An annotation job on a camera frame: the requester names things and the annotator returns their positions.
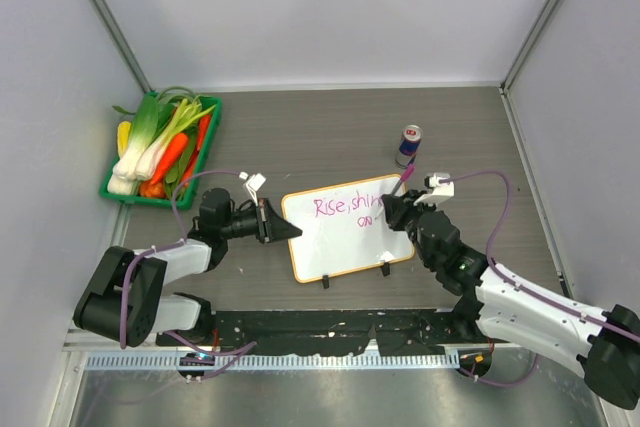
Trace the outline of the purple capped marker pen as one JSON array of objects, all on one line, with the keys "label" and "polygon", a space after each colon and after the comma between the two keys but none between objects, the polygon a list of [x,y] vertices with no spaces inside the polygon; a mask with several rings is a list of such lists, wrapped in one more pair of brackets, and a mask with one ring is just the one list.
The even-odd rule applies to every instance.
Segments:
[{"label": "purple capped marker pen", "polygon": [[[393,188],[389,192],[389,195],[394,196],[398,192],[398,190],[403,186],[403,184],[413,175],[414,171],[415,171],[415,164],[411,162],[406,167],[405,172],[402,173],[400,178],[396,181]],[[385,207],[381,206],[378,209],[374,219],[377,220],[384,212],[385,212]]]}]

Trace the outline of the orange framed whiteboard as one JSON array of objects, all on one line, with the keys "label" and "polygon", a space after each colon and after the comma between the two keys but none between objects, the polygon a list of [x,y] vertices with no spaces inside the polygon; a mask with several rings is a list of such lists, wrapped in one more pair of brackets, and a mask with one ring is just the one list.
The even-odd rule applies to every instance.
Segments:
[{"label": "orange framed whiteboard", "polygon": [[380,213],[382,196],[400,179],[389,174],[290,193],[281,201],[302,235],[288,241],[294,278],[321,281],[411,259],[415,248]]}]

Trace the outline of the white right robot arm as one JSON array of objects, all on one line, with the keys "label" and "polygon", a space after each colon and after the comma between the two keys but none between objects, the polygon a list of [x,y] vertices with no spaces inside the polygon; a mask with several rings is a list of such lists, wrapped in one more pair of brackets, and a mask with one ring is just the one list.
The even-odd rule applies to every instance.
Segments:
[{"label": "white right robot arm", "polygon": [[458,296],[451,327],[465,342],[481,335],[515,343],[582,378],[625,410],[639,404],[639,317],[627,307],[590,306],[543,288],[465,244],[446,214],[420,192],[382,197],[387,226],[404,232],[423,266]]}]

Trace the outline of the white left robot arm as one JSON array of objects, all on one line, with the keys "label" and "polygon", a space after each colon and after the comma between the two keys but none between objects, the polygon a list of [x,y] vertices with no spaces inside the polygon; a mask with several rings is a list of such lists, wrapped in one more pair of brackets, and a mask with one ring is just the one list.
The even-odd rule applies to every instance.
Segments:
[{"label": "white left robot arm", "polygon": [[253,237],[267,244],[302,234],[266,198],[237,207],[227,190],[210,189],[186,238],[147,250],[108,248],[76,305],[73,322],[122,348],[138,347],[151,334],[203,345],[215,330],[211,303],[186,293],[165,296],[164,287],[215,269],[232,239]]}]

